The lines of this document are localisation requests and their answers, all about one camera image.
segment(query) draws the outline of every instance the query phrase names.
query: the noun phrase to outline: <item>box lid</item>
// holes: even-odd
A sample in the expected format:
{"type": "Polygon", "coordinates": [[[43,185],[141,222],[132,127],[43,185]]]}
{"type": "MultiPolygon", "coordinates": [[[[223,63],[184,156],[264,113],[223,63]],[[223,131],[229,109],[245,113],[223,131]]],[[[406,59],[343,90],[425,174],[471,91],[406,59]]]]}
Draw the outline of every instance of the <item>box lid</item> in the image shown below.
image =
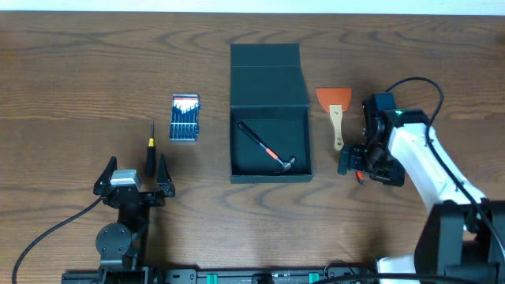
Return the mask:
{"type": "Polygon", "coordinates": [[[309,106],[298,44],[232,44],[230,107],[309,106]]]}

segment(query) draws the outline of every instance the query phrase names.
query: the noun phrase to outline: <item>hammer head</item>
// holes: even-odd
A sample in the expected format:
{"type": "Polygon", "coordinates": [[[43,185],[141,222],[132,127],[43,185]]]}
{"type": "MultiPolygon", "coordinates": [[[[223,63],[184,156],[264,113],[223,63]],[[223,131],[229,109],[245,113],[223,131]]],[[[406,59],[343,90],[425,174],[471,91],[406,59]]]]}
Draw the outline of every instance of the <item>hammer head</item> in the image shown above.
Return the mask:
{"type": "Polygon", "coordinates": [[[282,163],[282,170],[275,172],[275,174],[284,174],[287,171],[291,170],[291,166],[297,161],[297,159],[293,156],[288,162],[282,163]]]}

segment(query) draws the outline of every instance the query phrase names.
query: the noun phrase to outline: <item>dark green box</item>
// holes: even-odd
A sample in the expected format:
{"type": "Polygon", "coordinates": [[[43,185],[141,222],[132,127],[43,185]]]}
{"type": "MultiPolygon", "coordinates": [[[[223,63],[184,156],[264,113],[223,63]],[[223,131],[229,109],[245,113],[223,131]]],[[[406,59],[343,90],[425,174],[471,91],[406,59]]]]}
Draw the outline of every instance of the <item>dark green box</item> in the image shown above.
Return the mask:
{"type": "Polygon", "coordinates": [[[232,44],[230,88],[231,183],[309,182],[309,98],[297,44],[232,44]],[[291,171],[238,127],[243,121],[282,160],[297,159],[291,171]]]}

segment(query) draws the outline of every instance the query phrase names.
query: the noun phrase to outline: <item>beige scraper handle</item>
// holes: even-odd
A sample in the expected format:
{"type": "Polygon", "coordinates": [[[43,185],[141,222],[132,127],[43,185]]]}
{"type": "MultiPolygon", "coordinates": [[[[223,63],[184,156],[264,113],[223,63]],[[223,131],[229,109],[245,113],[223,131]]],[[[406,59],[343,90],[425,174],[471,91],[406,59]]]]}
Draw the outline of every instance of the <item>beige scraper handle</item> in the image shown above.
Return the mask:
{"type": "Polygon", "coordinates": [[[344,139],[342,138],[342,106],[330,105],[330,118],[335,131],[335,150],[340,151],[344,147],[344,139]]]}

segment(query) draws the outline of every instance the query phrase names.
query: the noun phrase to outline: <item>cable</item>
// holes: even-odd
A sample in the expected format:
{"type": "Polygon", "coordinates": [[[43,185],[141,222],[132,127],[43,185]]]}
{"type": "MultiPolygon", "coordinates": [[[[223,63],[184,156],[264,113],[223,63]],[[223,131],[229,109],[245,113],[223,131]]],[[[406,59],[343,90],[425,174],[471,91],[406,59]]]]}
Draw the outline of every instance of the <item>cable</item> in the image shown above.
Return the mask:
{"type": "Polygon", "coordinates": [[[332,264],[335,264],[335,263],[338,263],[338,262],[340,262],[340,263],[344,263],[344,264],[347,266],[347,268],[349,268],[349,270],[350,270],[350,272],[351,272],[352,274],[354,274],[354,275],[356,274],[356,273],[354,272],[353,268],[351,268],[347,262],[345,262],[345,261],[343,261],[343,260],[332,260],[332,261],[331,261],[331,262],[330,262],[330,263],[329,263],[329,264],[328,264],[328,265],[324,268],[324,270],[323,270],[323,272],[324,272],[324,276],[328,277],[328,269],[330,269],[330,267],[331,267],[331,265],[332,265],[332,264]]]}
{"type": "Polygon", "coordinates": [[[393,84],[390,86],[386,92],[390,92],[393,88],[396,86],[403,84],[407,81],[410,80],[422,80],[425,82],[428,82],[435,86],[435,88],[439,91],[440,94],[440,101],[438,105],[436,106],[435,112],[433,113],[432,117],[429,119],[428,124],[426,125],[426,130],[425,130],[425,138],[426,138],[426,144],[428,145],[429,149],[432,151],[433,155],[435,156],[436,161],[442,166],[442,168],[445,170],[447,175],[451,178],[451,180],[454,182],[454,184],[458,187],[459,190],[463,193],[463,195],[470,201],[470,203],[475,207],[477,210],[477,213],[481,216],[482,222],[488,227],[489,232],[491,232],[492,237],[495,239],[496,244],[499,247],[500,250],[500,256],[502,258],[503,264],[505,264],[505,248],[503,247],[503,241],[501,237],[499,236],[498,232],[496,231],[496,228],[492,225],[491,221],[489,220],[488,216],[485,214],[484,209],[479,205],[479,203],[473,198],[473,196],[463,187],[463,184],[458,180],[458,178],[451,172],[449,167],[443,162],[442,158],[440,158],[439,153],[436,152],[435,148],[432,145],[432,140],[429,137],[429,129],[431,128],[433,121],[435,121],[436,115],[439,113],[440,108],[442,107],[444,95],[442,88],[434,81],[428,78],[424,77],[409,77],[403,80],[400,80],[399,82],[393,84]]]}
{"type": "Polygon", "coordinates": [[[21,265],[21,262],[23,261],[24,257],[28,254],[28,252],[33,249],[33,247],[35,245],[37,245],[39,243],[39,241],[42,241],[42,239],[44,239],[45,237],[47,237],[49,234],[53,233],[54,231],[56,231],[57,229],[63,227],[64,225],[72,222],[73,220],[81,217],[82,215],[86,214],[88,211],[90,211],[91,209],[93,209],[94,206],[96,206],[99,202],[101,201],[101,199],[97,199],[95,202],[93,202],[91,205],[89,205],[87,208],[85,208],[83,211],[75,214],[74,216],[68,218],[67,220],[59,223],[58,225],[50,228],[49,230],[47,230],[44,234],[41,234],[38,238],[36,238],[24,251],[23,253],[21,253],[21,255],[19,256],[19,258],[17,259],[17,262],[16,262],[16,265],[14,265],[14,269],[13,269],[13,284],[17,284],[17,271],[19,270],[19,266],[21,265]]]}
{"type": "Polygon", "coordinates": [[[440,275],[414,274],[414,273],[374,273],[369,275],[344,275],[339,277],[323,279],[320,281],[313,282],[312,284],[328,284],[344,281],[380,280],[380,279],[418,280],[418,281],[437,282],[437,283],[476,284],[476,282],[460,278],[453,278],[440,275]]]}

